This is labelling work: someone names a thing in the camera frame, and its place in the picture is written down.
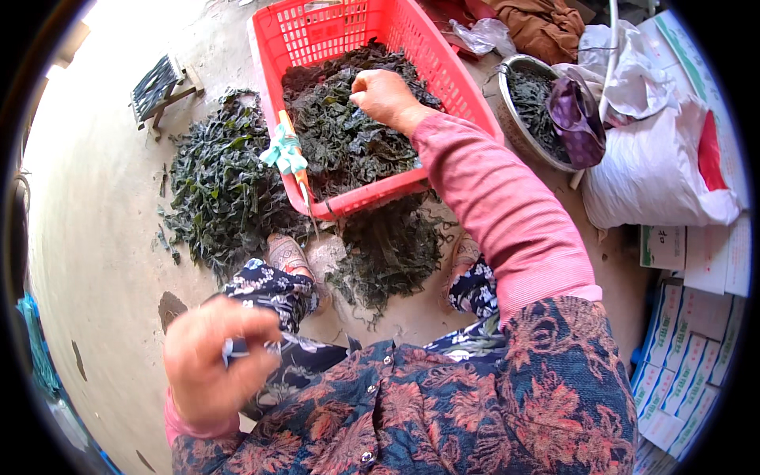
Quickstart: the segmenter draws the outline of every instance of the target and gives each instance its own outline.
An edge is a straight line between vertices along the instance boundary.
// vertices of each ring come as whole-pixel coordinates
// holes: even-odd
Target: concrete floor
[[[168,108],[163,131],[186,131],[191,120],[214,110],[227,86],[254,87],[245,20],[265,2],[101,0],[88,17],[91,35],[71,66],[51,79],[37,110],[24,157],[32,172],[30,273],[55,367],[87,428],[126,473],[150,473],[136,451],[158,473],[170,472],[163,435],[166,377],[161,362],[163,332],[158,302],[165,291],[188,307],[216,290],[205,268],[195,268],[186,248],[175,266],[160,247],[157,231],[158,177],[171,163],[172,144],[137,131],[127,92],[165,51],[193,64],[206,86],[202,99]],[[490,65],[468,65],[480,84]],[[486,92],[498,90],[490,81]],[[489,98],[503,113],[498,95]],[[568,176],[529,163],[573,217],[587,246],[604,304],[625,360],[644,335],[644,288],[649,273],[636,252],[625,250],[619,230],[601,244],[584,212],[580,192]],[[310,246],[319,275],[340,257],[335,237]],[[442,268],[450,264],[450,248]],[[394,297],[376,332],[336,295],[335,310],[308,318],[302,333],[338,343],[341,330],[367,345],[390,337],[424,344],[470,323],[472,315],[438,310],[445,272],[426,291]],[[73,350],[81,355],[77,366]]]

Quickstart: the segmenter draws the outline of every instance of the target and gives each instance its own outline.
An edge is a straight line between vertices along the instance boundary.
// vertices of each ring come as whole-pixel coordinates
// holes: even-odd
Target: pink long-sleeve shirt
[[[478,243],[498,280],[501,325],[546,297],[597,301],[602,290],[570,216],[510,150],[476,125],[434,114],[416,128],[417,149],[433,188]],[[171,445],[179,434],[213,438],[237,429],[237,414],[216,426],[192,427],[167,391],[164,419]]]

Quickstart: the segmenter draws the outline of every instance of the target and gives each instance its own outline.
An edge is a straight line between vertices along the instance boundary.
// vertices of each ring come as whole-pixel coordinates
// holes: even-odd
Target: patterned slipper
[[[325,284],[318,282],[314,277],[314,273],[306,261],[306,255],[295,239],[284,234],[272,233],[267,238],[267,243],[269,244],[268,262],[270,265],[289,274],[306,275],[314,281],[319,295],[319,306],[312,315],[319,316],[332,307],[332,295]]]
[[[439,297],[439,307],[444,312],[450,312],[454,310],[451,303],[448,301],[448,293],[451,290],[451,286],[454,285],[454,279],[467,272],[473,264],[475,264],[480,258],[480,250],[477,248],[477,242],[475,242],[469,233],[462,233],[454,242],[454,257],[451,260],[451,273],[448,275],[448,279],[444,282],[441,288],[441,295]]]

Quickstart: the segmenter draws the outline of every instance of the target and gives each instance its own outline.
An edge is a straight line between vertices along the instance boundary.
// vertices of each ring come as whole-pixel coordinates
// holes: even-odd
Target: floral jacket
[[[250,434],[179,435],[175,473],[631,473],[637,426],[602,305],[524,307],[496,363],[356,351]]]

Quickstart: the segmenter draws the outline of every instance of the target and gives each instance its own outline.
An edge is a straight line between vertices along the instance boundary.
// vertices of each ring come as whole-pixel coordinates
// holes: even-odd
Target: dried seaweed
[[[159,206],[158,209],[160,213],[163,212],[163,208],[161,206]],[[174,265],[179,265],[179,251],[177,251],[177,249],[173,245],[166,242],[166,234],[163,232],[163,226],[161,226],[160,224],[158,225],[158,233],[156,233],[156,237],[154,239],[158,239],[158,242],[161,243],[161,247],[163,247],[165,251],[169,251],[172,253],[172,259],[174,260]],[[151,250],[155,247],[156,246],[153,243],[150,244]]]
[[[193,262],[203,262],[220,283],[262,255],[270,233],[297,239],[309,233],[309,219],[290,205],[277,168],[258,160],[269,146],[258,101],[251,90],[228,90],[216,114],[171,137],[177,147],[169,169],[175,212],[157,212],[175,233],[169,244],[187,242]]]
[[[166,172],[166,164],[163,164],[163,171],[161,173],[161,183],[158,185],[158,195],[161,198],[166,196],[166,180],[169,178],[169,173]]]
[[[527,68],[507,68],[509,97],[522,122],[536,142],[552,157],[570,163],[565,146],[554,130],[546,101],[552,93],[552,80]]]
[[[440,268],[439,245],[445,241],[437,225],[441,218],[420,209],[431,192],[392,201],[377,210],[351,215],[344,227],[346,257],[325,275],[346,301],[356,296],[375,310],[368,322],[374,330],[392,295],[411,296],[421,292],[423,282]]]
[[[422,104],[441,108],[404,54],[389,53],[374,38],[321,66],[288,68],[283,76],[285,106],[320,201],[420,166],[409,139],[372,120],[348,99],[356,75],[378,68],[396,71]]]

